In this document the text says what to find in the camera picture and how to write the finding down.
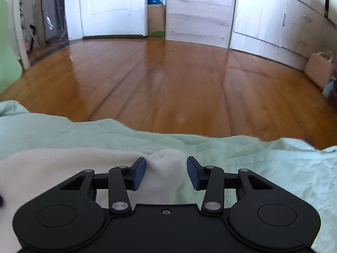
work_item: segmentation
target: pink suitcase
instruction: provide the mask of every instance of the pink suitcase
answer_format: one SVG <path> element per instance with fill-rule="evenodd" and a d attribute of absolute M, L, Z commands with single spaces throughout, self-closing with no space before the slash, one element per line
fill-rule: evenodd
<path fill-rule="evenodd" d="M 330 51 L 313 53 L 304 68 L 305 75 L 320 89 L 330 82 L 333 74 L 333 55 Z"/>

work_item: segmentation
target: cabinet handle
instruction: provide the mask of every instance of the cabinet handle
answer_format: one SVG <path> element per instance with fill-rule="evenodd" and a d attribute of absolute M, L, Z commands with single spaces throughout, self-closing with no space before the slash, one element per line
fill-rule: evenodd
<path fill-rule="evenodd" d="M 303 42 L 302 40 L 298 40 L 298 42 L 304 44 L 305 46 L 308 45 L 308 44 L 306 44 L 305 42 Z"/>
<path fill-rule="evenodd" d="M 310 19 L 309 17 L 303 15 L 303 18 L 306 18 L 310 23 L 312 22 L 312 19 Z"/>
<path fill-rule="evenodd" d="M 284 25 L 285 25 L 285 17 L 287 16 L 287 14 L 284 14 L 283 15 L 283 22 L 282 22 L 282 26 L 284 27 Z"/>

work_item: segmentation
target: mint green fabric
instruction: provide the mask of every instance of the mint green fabric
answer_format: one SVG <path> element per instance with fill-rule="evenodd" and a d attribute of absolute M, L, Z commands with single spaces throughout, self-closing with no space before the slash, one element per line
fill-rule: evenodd
<path fill-rule="evenodd" d="M 266 143 L 247 136 L 214 139 L 138 132 L 112 119 L 74 123 L 63 117 L 29 113 L 15 101 L 0 103 L 0 160 L 29 149 L 77 147 L 135 150 L 146 155 L 174 148 L 204 166 L 215 165 L 225 172 L 253 170 L 313 205 L 322 221 L 313 249 L 337 252 L 337 146 L 319 151 L 289 138 Z M 202 198 L 203 192 L 192 190 L 187 179 L 176 203 L 200 204 Z M 226 190 L 225 206 L 235 202 L 234 191 Z"/>
<path fill-rule="evenodd" d="M 8 36 L 8 3 L 0 0 L 0 93 L 22 75 Z"/>

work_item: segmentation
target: white blanket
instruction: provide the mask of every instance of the white blanket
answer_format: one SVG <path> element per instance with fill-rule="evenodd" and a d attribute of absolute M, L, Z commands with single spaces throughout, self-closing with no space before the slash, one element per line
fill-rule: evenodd
<path fill-rule="evenodd" d="M 103 149 L 41 149 L 10 156 L 0 163 L 0 194 L 4 206 L 0 208 L 0 253 L 15 253 L 21 249 L 12 229 L 16 210 L 55 185 L 76 173 L 90 168 L 95 173 L 131 166 L 139 157 L 137 152 Z M 190 185 L 186 171 L 186 156 L 177 150 L 161 150 L 149 157 L 144 179 L 138 191 L 128 191 L 131 205 L 176 204 L 176 192 Z M 97 191 L 97 203 L 108 208 L 107 190 Z"/>

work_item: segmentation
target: black robotic gripper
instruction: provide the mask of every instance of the black robotic gripper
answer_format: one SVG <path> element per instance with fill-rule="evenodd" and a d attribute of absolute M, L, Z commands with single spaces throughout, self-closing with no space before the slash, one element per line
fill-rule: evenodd
<path fill-rule="evenodd" d="M 202 167 L 194 157 L 187 171 L 196 204 L 146 205 L 132 210 L 127 190 L 136 191 L 146 161 L 109 173 L 86 169 L 24 204 L 13 218 L 20 253 L 312 253 L 321 221 L 305 201 L 258 174 L 225 173 Z M 224 208 L 224 189 L 236 189 L 237 202 Z M 96 202 L 108 189 L 109 209 Z"/>

